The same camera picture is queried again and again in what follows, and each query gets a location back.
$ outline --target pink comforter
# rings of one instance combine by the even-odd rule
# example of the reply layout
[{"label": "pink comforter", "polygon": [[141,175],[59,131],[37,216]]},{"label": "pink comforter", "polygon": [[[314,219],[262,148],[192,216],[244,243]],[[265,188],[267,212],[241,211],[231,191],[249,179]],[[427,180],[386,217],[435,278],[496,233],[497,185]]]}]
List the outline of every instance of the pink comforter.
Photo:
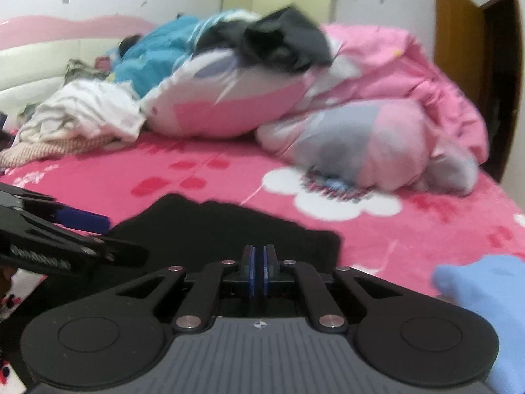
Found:
[{"label": "pink comforter", "polygon": [[342,82],[316,97],[309,109],[355,99],[411,98],[445,133],[471,150],[479,163],[488,158],[485,122],[476,107],[444,73],[429,62],[408,31],[374,26],[326,25],[324,31],[342,41],[345,55],[362,76]]},{"label": "pink comforter", "polygon": [[[246,67],[231,50],[197,56],[142,101],[153,131],[176,137],[232,138],[276,120],[355,100],[409,98],[478,163],[488,156],[476,107],[397,28],[326,25],[333,65],[289,75]],[[264,148],[274,148],[264,144]]]}]

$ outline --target bed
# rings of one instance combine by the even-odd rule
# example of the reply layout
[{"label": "bed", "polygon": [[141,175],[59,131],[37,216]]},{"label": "bed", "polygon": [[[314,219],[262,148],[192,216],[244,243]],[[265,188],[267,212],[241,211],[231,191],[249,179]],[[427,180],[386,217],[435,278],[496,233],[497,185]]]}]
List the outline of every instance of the bed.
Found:
[{"label": "bed", "polygon": [[[126,16],[82,22],[30,16],[0,22],[0,108],[13,116],[58,89],[70,58],[93,62],[122,37],[152,28]],[[236,203],[308,229],[334,231],[342,239],[341,265],[431,296],[438,294],[431,275],[439,264],[464,265],[491,254],[525,257],[525,215],[484,173],[464,198],[400,190],[369,192],[348,202],[306,190],[303,176],[248,139],[175,140],[144,132],[125,148],[8,169],[1,181],[104,214],[113,224],[167,193]],[[41,280],[18,272],[15,304]],[[23,389],[14,372],[0,376],[0,392]]]}]

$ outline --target blue blanket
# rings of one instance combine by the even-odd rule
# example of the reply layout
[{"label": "blue blanket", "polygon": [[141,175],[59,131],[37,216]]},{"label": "blue blanket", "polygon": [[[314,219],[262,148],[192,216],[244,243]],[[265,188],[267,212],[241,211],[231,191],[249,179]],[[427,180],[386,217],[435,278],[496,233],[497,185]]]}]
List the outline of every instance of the blue blanket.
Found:
[{"label": "blue blanket", "polygon": [[243,13],[226,11],[203,21],[182,16],[165,23],[126,52],[115,67],[115,82],[131,81],[135,91],[144,97],[192,57],[197,41],[208,28]]},{"label": "blue blanket", "polygon": [[523,394],[525,263],[513,256],[486,256],[464,267],[442,265],[434,273],[434,284],[495,328],[500,350],[487,383],[500,394]]}]

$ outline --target black cloth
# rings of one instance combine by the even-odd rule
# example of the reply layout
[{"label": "black cloth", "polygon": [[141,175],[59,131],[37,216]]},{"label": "black cloth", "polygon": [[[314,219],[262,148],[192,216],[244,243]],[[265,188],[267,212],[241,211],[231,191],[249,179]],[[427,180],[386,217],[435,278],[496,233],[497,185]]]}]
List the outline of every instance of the black cloth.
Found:
[{"label": "black cloth", "polygon": [[224,47],[236,49],[253,64],[284,72],[332,63],[325,35],[293,6],[256,22],[219,22],[202,35],[195,54]]},{"label": "black cloth", "polygon": [[26,385],[31,377],[19,352],[23,329],[38,314],[72,300],[104,291],[171,265],[189,273],[210,262],[240,260],[244,246],[274,244],[279,260],[294,259],[330,273],[337,264],[340,238],[330,231],[307,230],[296,223],[209,201],[202,204],[170,194],[107,235],[144,246],[151,254],[142,268],[101,266],[88,280],[47,278],[0,325],[0,346]]}]

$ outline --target metal pin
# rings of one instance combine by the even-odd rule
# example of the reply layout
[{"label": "metal pin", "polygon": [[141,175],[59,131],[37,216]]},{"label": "metal pin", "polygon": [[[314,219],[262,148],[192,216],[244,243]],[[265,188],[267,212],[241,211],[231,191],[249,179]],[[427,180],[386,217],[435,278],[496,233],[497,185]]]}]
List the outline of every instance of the metal pin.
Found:
[{"label": "metal pin", "polygon": [[182,329],[195,329],[202,323],[201,319],[196,316],[182,316],[175,322]]},{"label": "metal pin", "polygon": [[319,324],[330,329],[335,329],[336,327],[344,325],[345,319],[335,314],[327,314],[319,319]]},{"label": "metal pin", "polygon": [[88,254],[89,256],[96,256],[96,251],[94,251],[93,249],[84,246],[81,246],[80,248],[84,251],[84,253]]}]

